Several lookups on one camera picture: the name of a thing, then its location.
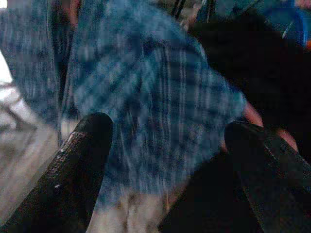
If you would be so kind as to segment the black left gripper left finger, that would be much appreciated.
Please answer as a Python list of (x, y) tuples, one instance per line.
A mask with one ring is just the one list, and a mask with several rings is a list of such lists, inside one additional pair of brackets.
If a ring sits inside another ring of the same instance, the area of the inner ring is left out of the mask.
[(113, 137), (105, 113), (84, 117), (4, 225), (2, 233), (85, 233)]

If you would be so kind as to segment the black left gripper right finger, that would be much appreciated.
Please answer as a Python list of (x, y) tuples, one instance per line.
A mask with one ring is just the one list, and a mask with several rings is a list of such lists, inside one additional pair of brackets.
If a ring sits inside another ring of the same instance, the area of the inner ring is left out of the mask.
[(270, 130), (235, 121), (225, 144), (243, 191), (265, 233), (311, 231), (311, 166)]

